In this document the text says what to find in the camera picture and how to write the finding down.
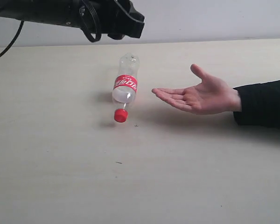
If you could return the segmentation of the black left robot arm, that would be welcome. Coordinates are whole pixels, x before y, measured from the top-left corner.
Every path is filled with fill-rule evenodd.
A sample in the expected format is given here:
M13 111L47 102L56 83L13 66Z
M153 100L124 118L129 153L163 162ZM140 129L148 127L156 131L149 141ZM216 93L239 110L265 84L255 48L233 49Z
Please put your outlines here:
M90 42L140 38L145 25L129 0L0 0L0 17L79 28Z

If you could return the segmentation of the person's open hand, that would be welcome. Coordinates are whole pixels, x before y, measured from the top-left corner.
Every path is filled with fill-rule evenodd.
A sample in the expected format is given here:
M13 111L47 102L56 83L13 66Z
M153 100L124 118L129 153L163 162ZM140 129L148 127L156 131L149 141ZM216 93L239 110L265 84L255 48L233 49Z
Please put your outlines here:
M241 112L241 99L237 90L196 64L192 64L190 70L201 79L198 85L184 89L154 88L152 93L172 107L196 115Z

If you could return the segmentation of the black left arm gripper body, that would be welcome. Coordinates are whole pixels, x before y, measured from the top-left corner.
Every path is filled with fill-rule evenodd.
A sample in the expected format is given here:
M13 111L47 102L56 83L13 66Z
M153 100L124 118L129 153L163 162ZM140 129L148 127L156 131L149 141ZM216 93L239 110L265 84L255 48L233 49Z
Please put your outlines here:
M139 39L145 25L145 16L130 0L81 0L79 17L87 39L101 39L103 34L112 39Z

